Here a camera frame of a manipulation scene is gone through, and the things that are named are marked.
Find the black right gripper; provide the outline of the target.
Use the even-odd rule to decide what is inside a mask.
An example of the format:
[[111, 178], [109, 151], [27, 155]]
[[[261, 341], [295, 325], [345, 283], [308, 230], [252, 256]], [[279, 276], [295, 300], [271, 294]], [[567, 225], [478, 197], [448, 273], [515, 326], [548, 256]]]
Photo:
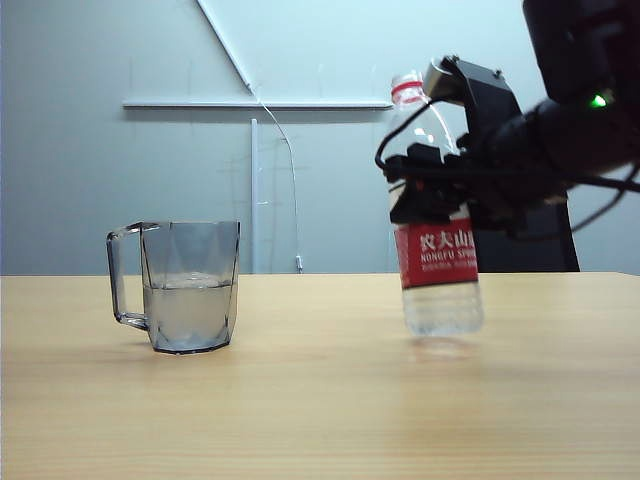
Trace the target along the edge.
[[474, 143], [470, 134], [456, 140], [458, 155], [438, 147], [411, 144], [384, 162], [385, 177], [454, 177], [450, 185], [404, 179], [389, 189], [392, 223], [449, 223], [470, 205], [481, 230], [517, 238], [529, 227], [528, 214], [539, 206], [535, 172], [537, 150], [529, 135], [491, 134]]

